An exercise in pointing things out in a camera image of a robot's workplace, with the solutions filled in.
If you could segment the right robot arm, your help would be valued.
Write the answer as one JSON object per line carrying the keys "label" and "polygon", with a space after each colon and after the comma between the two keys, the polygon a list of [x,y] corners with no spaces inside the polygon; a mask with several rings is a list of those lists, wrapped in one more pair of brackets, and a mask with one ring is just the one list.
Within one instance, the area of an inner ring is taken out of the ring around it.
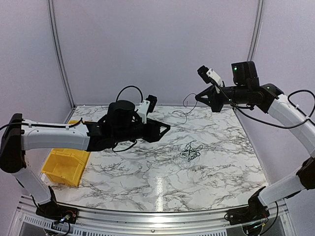
{"label": "right robot arm", "polygon": [[238,111],[241,110],[240,104],[244,104],[250,110],[258,107],[280,122],[278,128],[288,129],[310,155],[297,171],[256,191],[249,198],[248,206],[241,211],[228,212],[228,218],[231,220],[241,217],[255,220],[268,216],[269,204],[295,196],[303,190],[314,189],[315,124],[296,105],[293,105],[288,96],[277,86],[260,85],[253,61],[233,63],[231,67],[235,85],[227,87],[213,69],[201,66],[197,73],[210,86],[195,96],[196,101],[209,106],[214,113],[219,113],[224,105],[231,105]]}

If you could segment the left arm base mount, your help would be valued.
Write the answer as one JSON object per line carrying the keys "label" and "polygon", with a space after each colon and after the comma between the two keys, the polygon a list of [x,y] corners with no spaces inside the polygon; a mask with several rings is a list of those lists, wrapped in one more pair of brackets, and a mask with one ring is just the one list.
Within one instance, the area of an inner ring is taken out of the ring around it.
{"label": "left arm base mount", "polygon": [[39,216],[43,216],[48,219],[52,219],[55,221],[60,221],[62,218],[66,217],[67,215],[70,216],[67,219],[67,222],[70,224],[75,224],[77,220],[79,210],[74,207],[63,206],[59,204],[44,204],[40,205],[36,209],[36,214]]}

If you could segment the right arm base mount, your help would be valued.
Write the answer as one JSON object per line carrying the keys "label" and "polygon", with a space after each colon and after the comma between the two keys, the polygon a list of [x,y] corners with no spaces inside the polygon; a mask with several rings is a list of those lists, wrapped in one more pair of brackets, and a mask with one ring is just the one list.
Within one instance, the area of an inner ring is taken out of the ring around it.
{"label": "right arm base mount", "polygon": [[250,210],[249,206],[240,208],[229,209],[224,219],[230,223],[230,225],[237,225],[243,223],[249,223],[251,221],[257,221],[260,219],[267,219],[270,216],[269,211],[266,208],[261,210]]}

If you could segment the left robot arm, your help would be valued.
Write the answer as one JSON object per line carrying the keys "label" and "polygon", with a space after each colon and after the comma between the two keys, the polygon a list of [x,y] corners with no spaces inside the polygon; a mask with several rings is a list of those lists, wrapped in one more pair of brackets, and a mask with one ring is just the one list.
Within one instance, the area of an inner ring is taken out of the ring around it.
{"label": "left robot arm", "polygon": [[0,141],[0,168],[10,173],[33,196],[40,211],[52,219],[62,215],[54,191],[36,175],[25,161],[25,152],[42,148],[69,148],[87,152],[114,149],[118,143],[142,139],[158,142],[170,125],[147,117],[155,107],[144,100],[139,107],[126,100],[110,103],[107,114],[97,122],[79,120],[75,124],[41,123],[23,119],[16,113]]}

